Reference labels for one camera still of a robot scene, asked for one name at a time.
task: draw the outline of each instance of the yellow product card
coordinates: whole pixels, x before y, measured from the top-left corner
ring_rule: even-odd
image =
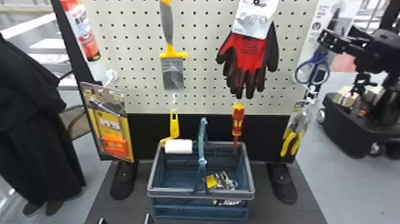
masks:
[[[123,94],[91,83],[80,85],[99,153],[134,162]]]

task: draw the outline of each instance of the yellow handled pliers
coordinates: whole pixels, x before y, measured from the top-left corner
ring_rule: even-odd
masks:
[[[284,157],[289,151],[290,154],[295,155],[297,149],[300,146],[300,142],[303,139],[305,130],[307,129],[307,114],[306,112],[299,113],[292,124],[285,130],[283,134],[283,144],[282,150],[280,151],[280,156]]]

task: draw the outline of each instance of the plastic basket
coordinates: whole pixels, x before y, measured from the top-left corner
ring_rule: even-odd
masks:
[[[207,164],[199,176],[198,142],[192,154],[166,154],[158,146],[147,187],[155,218],[246,220],[255,188],[245,144],[235,148],[232,142],[205,141],[203,151]],[[222,171],[237,182],[236,190],[207,189],[204,176]],[[218,206],[215,200],[243,203]]]

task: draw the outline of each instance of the floor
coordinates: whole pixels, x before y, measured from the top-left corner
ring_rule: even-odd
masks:
[[[339,90],[355,74],[333,73],[321,92]],[[376,75],[381,82],[385,76]],[[386,157],[354,160],[313,122],[297,155],[299,167],[329,224],[399,223],[400,162]]]
[[[46,15],[48,14],[0,13],[0,32],[4,34],[5,31],[10,36],[8,40],[26,53],[65,55],[65,50],[60,46],[57,46],[57,49],[32,47],[44,39],[61,39],[57,23],[51,20],[51,15],[45,17],[51,21],[41,25],[35,21],[36,28],[22,34],[16,35],[15,30],[25,29],[26,24],[17,27],[18,29],[10,29]],[[45,66],[52,72],[69,71],[70,66],[67,63],[54,63],[52,59],[54,58],[47,61],[44,59]],[[354,74],[332,73],[329,82],[322,88],[321,96],[325,92],[337,91],[341,86],[351,84],[353,79]],[[69,105],[80,103],[77,92],[61,91],[61,95]],[[110,162],[99,161],[90,135],[76,140],[74,145],[88,182],[88,187],[82,196],[66,202],[60,212],[52,217],[46,217],[43,210],[31,217],[24,217],[21,214],[21,207],[25,201],[18,198],[7,211],[0,214],[0,223],[85,222]],[[311,124],[305,135],[297,161],[327,223],[399,223],[400,196],[395,193],[400,186],[399,162],[384,157],[351,159],[329,140],[317,122]]]
[[[0,32],[57,76],[71,70],[54,13],[0,13]],[[60,88],[71,85],[76,86],[73,75]]]

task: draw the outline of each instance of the pegboard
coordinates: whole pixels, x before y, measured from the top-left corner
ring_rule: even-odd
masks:
[[[118,71],[115,88],[125,93],[128,113],[169,113],[159,53],[165,51],[159,0],[84,0],[102,62]],[[291,81],[315,0],[280,0],[273,16],[279,66],[267,71],[265,90],[246,100],[246,114],[290,114],[304,87]],[[227,37],[238,0],[172,0],[174,46],[189,54],[183,62],[185,89],[176,107],[185,114],[230,114],[235,97],[215,62]]]

